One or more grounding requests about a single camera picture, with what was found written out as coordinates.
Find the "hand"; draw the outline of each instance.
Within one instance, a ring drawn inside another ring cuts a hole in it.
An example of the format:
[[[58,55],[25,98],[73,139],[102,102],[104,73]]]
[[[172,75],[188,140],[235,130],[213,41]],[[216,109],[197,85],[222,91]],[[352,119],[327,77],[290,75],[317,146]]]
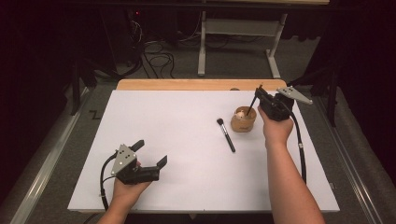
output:
[[[136,185],[124,185],[120,180],[115,178],[112,204],[117,204],[123,208],[131,209],[139,199],[140,194],[151,184],[151,182],[139,183]]]
[[[291,130],[293,129],[293,121],[291,119],[282,121],[269,119],[260,106],[258,106],[258,111],[262,116],[262,120],[264,121],[262,132],[265,136],[265,145],[267,147],[273,147],[277,145],[285,146],[287,144]]]
[[[136,185],[124,185],[115,178],[113,199],[105,214],[98,223],[124,223],[126,216],[132,206],[137,202],[140,194],[151,184],[151,182],[139,183]]]

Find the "finger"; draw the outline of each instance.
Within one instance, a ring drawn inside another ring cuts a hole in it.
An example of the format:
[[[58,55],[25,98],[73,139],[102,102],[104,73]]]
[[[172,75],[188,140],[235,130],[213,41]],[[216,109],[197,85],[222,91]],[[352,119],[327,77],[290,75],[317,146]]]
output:
[[[262,110],[262,108],[260,106],[257,107],[257,110],[259,111],[259,114],[260,114],[260,116],[262,116],[262,119],[264,121],[268,120],[267,114],[265,114],[265,112]]]

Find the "white tabletop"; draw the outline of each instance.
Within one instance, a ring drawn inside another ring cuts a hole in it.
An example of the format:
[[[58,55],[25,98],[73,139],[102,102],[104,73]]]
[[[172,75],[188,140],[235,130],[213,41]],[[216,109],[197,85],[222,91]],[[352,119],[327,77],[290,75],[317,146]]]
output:
[[[98,196],[103,163],[121,144],[131,146],[144,139],[146,145],[136,153],[142,166],[154,166],[165,155],[168,163],[133,212],[271,211],[262,120],[256,119],[250,133],[235,133],[230,125],[234,110],[249,105],[253,96],[254,91],[113,91],[68,209],[104,211]],[[297,105],[293,111],[304,143],[307,186],[320,210],[339,211]],[[224,119],[235,153],[216,123],[218,118]],[[295,130],[288,147],[300,170]],[[105,184],[109,201],[113,181]]]

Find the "makeup brush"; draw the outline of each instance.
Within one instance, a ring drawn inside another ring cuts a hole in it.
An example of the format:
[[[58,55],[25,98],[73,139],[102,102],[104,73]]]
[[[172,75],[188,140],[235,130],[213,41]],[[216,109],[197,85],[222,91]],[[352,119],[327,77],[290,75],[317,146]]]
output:
[[[218,119],[218,124],[224,132],[225,138],[227,139],[228,145],[230,145],[231,151],[235,152],[235,148],[233,147],[233,142],[231,141],[230,135],[228,135],[227,130],[224,126],[224,121],[222,119]]]

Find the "wooden table edge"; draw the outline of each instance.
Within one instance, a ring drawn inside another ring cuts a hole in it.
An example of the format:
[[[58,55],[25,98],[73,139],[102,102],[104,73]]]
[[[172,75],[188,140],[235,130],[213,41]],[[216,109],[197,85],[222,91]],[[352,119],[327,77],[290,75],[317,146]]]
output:
[[[117,91],[267,91],[286,87],[281,79],[123,79]]]

